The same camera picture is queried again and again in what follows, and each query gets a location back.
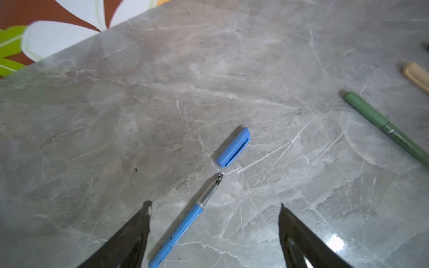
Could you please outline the blue pen cap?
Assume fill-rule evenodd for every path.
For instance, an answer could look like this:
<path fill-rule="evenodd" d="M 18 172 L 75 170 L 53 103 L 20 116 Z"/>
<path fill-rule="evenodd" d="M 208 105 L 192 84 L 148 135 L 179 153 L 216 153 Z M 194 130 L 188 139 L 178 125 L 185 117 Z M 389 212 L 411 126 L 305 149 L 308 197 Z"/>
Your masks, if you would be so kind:
<path fill-rule="evenodd" d="M 235 159 L 242 153 L 244 148 L 251 141 L 251 133 L 247 127 L 244 127 L 229 143 L 227 148 L 216 159 L 216 163 L 221 168 L 229 167 Z"/>

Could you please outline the light green pen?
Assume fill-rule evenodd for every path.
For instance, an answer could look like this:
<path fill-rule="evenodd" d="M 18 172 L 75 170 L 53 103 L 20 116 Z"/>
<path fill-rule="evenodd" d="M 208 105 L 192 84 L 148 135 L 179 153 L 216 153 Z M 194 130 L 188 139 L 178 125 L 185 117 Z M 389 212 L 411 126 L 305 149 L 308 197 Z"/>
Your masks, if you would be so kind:
<path fill-rule="evenodd" d="M 378 112 L 373 106 L 353 91 L 341 92 L 345 102 L 358 111 L 371 124 L 377 127 L 397 145 L 414 157 L 426 168 L 429 167 L 429 154 L 404 134 L 398 127 L 392 124 L 388 118 Z"/>

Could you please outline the blue pen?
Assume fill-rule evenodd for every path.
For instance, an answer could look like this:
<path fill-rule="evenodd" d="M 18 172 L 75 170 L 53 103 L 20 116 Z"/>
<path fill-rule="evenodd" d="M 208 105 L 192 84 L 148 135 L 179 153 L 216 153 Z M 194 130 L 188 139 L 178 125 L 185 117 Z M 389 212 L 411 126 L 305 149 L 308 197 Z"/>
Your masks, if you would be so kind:
<path fill-rule="evenodd" d="M 216 176 L 216 179 L 208 186 L 201 197 L 196 201 L 195 205 L 183 218 L 181 223 L 177 226 L 174 232 L 169 236 L 167 241 L 163 244 L 156 255 L 150 260 L 149 268 L 158 268 L 160 264 L 165 260 L 169 253 L 173 250 L 176 243 L 181 239 L 185 232 L 190 228 L 192 223 L 197 217 L 203 212 L 208 201 L 212 198 L 215 191 L 223 181 L 224 174 Z"/>

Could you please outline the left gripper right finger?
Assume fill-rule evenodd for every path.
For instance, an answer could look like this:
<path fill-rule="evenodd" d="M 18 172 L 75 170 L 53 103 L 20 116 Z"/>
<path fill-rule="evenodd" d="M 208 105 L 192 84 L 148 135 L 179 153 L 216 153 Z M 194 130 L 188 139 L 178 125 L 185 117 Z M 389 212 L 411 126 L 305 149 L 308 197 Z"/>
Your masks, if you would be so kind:
<path fill-rule="evenodd" d="M 279 241 L 288 268 L 349 268 L 339 255 L 334 253 L 291 210 L 283 204 L 280 208 Z"/>

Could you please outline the beige pen cap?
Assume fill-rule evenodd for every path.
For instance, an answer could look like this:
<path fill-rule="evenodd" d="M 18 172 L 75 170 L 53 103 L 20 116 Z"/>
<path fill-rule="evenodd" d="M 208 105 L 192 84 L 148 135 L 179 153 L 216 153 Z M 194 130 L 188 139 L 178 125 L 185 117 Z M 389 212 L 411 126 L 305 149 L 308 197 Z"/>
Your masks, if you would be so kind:
<path fill-rule="evenodd" d="M 429 73 L 416 62 L 407 63 L 403 75 L 426 94 L 429 93 Z"/>

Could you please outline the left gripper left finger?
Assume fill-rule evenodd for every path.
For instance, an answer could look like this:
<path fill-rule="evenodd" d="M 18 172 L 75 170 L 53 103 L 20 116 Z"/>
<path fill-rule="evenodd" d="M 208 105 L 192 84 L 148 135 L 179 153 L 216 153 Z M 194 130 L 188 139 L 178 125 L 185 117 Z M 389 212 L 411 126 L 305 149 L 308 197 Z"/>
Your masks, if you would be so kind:
<path fill-rule="evenodd" d="M 140 268 L 150 233 L 151 205 L 151 201 L 144 202 L 143 207 L 79 267 Z"/>

